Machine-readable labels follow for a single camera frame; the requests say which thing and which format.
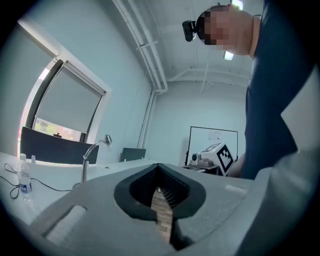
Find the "white pipe bundle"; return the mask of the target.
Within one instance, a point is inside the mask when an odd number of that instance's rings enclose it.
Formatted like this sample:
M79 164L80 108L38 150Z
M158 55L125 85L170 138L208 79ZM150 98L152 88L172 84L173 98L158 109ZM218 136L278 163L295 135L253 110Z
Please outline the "white pipe bundle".
M137 145L139 149L142 149L147 146L148 131L151 126L157 96L168 91L168 83L156 47L158 42L153 40L147 23L140 13L135 0L126 1L135 17L131 15L123 0L112 0L136 43L136 50L141 54L153 85Z

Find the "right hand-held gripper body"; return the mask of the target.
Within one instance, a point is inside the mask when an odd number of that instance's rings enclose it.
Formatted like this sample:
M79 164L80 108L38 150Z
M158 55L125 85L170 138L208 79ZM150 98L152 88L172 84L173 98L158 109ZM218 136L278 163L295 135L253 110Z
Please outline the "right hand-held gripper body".
M221 175L226 177L234 162L235 160L227 145L224 142L219 142L192 154L189 164L199 167L219 166Z

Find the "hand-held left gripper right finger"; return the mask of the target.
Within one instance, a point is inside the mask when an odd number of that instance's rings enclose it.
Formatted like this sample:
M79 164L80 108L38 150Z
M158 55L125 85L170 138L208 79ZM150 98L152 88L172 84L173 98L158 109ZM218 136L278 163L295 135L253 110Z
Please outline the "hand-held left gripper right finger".
M161 191L172 208L165 254L236 254L248 230L241 208L254 181L157 165Z

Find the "person's navy shirt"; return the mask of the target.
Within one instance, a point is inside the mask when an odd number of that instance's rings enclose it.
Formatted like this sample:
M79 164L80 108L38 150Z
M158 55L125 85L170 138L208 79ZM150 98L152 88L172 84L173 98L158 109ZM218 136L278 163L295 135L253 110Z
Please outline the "person's navy shirt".
M304 10L285 0L264 0L246 91L243 179L255 179L260 170L297 150L281 114L315 65L303 38L308 21Z

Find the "window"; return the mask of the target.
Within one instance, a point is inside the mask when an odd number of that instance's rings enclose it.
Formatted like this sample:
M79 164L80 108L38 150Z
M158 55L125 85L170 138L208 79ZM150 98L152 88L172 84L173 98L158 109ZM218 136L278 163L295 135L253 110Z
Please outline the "window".
M55 137L62 138L65 140L85 143L87 141L89 131L90 131L94 116L96 114L96 111L97 111L99 105L98 105L98 107L95 111L95 114L93 116L88 133L82 133L80 131L69 129L69 128L66 128L66 127L63 127L63 126L60 126L57 124L53 124L51 122L48 122L48 121L45 121L45 120L42 120L42 119L36 117L36 112L38 110L40 102L41 102L47 88L49 87L49 85L50 85L51 81L53 80L53 78L55 77L55 75L61 70L61 68L63 67L63 64L65 64L65 63L70 65L71 68L74 69L77 74L81 74L81 75L85 76L74 65L72 65L69 61L62 61L61 59L57 59L57 58L54 58L53 60L51 60L50 63L47 65L47 67L42 71L41 75L37 79L36 83L34 84L32 90L28 96L27 102L26 102L24 110L23 110L22 118L20 121L20 127L27 127L32 130L35 130L37 132L41 132L46 135L55 136Z

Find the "grey roller blind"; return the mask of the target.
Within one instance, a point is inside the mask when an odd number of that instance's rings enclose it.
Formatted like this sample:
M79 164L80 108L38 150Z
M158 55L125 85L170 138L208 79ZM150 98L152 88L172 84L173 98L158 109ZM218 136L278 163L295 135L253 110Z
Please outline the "grey roller blind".
M86 134L105 93L64 63L46 89L35 117Z

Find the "short dark divider panel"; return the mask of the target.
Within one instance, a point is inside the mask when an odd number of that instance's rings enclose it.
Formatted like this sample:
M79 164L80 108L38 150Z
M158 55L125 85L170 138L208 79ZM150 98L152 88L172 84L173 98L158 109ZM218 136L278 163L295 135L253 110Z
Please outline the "short dark divider panel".
M146 149L144 148L127 148L124 147L120 156L120 162L128 162L141 160L146 155Z

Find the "long dark divider panel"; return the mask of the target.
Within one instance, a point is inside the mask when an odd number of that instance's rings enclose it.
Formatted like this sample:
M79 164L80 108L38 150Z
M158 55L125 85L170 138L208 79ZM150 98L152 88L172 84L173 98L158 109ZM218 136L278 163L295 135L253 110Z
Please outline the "long dark divider panel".
M35 156L41 162L82 165L83 156L90 146L88 143L58 138L25 126L21 129L20 152L27 159Z

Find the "clear plastic water bottle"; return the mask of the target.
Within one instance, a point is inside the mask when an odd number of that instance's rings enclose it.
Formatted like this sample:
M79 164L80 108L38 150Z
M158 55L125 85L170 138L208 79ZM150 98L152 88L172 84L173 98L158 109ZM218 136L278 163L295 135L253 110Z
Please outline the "clear plastic water bottle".
M17 178L19 190L24 201L27 204L31 204L33 202L33 188L30 176L30 168L27 163L27 157L24 153L21 153L19 156L19 162L17 164Z

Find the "black-framed whiteboard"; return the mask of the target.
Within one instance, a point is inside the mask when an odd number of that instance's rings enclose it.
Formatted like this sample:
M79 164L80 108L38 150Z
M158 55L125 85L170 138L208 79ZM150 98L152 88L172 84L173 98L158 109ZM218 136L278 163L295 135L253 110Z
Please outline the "black-framed whiteboard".
M221 130L221 140L209 139L210 130ZM226 144L234 160L239 157L239 135L237 131L191 126L189 130L188 147L184 162L185 165L189 164L192 154L199 153L200 151L207 149L209 146L221 142Z

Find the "person's right forearm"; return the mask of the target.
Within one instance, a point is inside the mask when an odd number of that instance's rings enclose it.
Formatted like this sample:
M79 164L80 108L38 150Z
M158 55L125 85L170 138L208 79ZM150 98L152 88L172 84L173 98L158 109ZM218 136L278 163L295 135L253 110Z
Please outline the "person's right forearm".
M229 169L228 176L232 178L240 178L245 163L246 154L244 153Z

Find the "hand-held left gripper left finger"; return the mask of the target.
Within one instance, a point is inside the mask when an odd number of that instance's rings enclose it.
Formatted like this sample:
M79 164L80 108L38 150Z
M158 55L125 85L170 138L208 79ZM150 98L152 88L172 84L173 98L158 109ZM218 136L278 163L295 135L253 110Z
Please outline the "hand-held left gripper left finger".
M116 203L116 185L146 168L96 177L49 205L31 228L49 245L72 254L171 254L155 221L134 219Z

